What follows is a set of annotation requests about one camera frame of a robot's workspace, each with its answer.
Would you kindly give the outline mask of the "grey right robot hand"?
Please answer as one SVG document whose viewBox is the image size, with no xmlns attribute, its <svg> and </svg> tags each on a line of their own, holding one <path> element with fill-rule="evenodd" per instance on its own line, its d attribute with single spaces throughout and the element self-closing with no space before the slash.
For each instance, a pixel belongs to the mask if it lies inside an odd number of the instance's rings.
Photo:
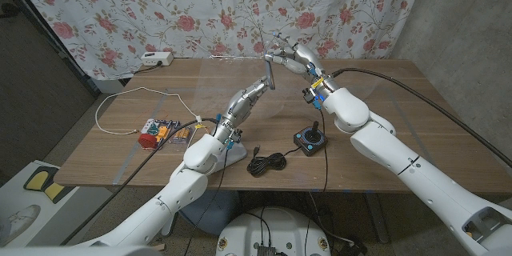
<svg viewBox="0 0 512 256">
<path fill-rule="evenodd" d="M 274 36 L 281 45 L 276 50 L 264 53 L 264 59 L 268 64 L 279 64 L 304 78 L 310 84 L 314 95 L 321 101 L 327 100 L 340 88 L 310 48 L 289 35 L 274 32 Z"/>
</svg>

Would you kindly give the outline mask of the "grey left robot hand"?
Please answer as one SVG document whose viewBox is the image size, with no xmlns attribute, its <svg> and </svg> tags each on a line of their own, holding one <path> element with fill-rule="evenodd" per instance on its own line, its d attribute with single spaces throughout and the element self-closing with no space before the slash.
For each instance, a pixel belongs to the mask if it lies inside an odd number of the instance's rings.
<svg viewBox="0 0 512 256">
<path fill-rule="evenodd" d="M 268 77 L 262 76 L 247 88 L 238 91 L 229 100 L 214 137 L 225 144 L 236 129 L 250 116 L 252 108 L 260 97 L 268 90 Z"/>
</svg>

